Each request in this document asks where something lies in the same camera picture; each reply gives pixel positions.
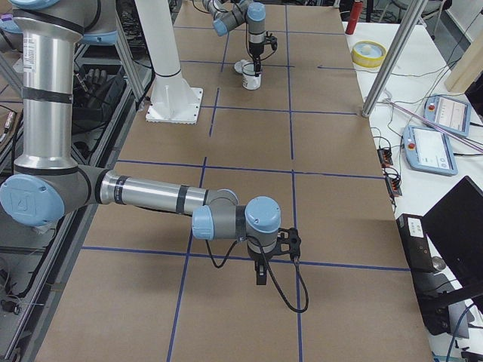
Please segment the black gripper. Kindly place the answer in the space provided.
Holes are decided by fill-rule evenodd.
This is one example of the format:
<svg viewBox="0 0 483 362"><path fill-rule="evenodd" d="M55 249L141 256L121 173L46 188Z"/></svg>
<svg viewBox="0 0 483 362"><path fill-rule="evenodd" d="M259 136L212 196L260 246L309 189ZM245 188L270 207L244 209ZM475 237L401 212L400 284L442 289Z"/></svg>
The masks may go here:
<svg viewBox="0 0 483 362"><path fill-rule="evenodd" d="M254 261L256 272L256 285L266 285L266 268L268 257L259 251L250 250L250 257Z"/></svg>
<svg viewBox="0 0 483 362"><path fill-rule="evenodd" d="M254 64L254 73L260 74L262 72L261 55L263 54L263 43L248 43L248 53Z"/></svg>

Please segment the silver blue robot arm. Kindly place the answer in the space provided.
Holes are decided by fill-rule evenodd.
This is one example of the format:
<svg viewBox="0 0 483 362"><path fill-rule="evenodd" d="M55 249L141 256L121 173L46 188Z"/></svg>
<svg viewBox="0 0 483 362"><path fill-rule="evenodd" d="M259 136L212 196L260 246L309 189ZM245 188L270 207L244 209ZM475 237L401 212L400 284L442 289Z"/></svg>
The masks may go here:
<svg viewBox="0 0 483 362"><path fill-rule="evenodd" d="M242 24L248 28L248 53L254 64L254 75L262 71L261 55L266 44L265 5L255 1L239 1L228 11L220 1L202 1L202 5L213 16L213 28L219 36L227 35Z"/></svg>
<svg viewBox="0 0 483 362"><path fill-rule="evenodd" d="M197 239L247 241L258 285L266 284L269 258L281 255L279 205L260 196L238 204L228 189L207 190L185 185L120 176L114 170L79 165L71 156L73 65L79 42L115 44L115 1L9 1L15 24L23 33L23 153L14 175L1 185L1 205L14 220L39 227L89 204L116 203L192 217ZM195 123L202 89L183 78L166 2L137 2L151 54L159 54L151 121ZM238 1L227 11L218 1L202 1L214 16L214 28L224 35L243 23L255 75L260 55L269 43L265 5Z"/></svg>

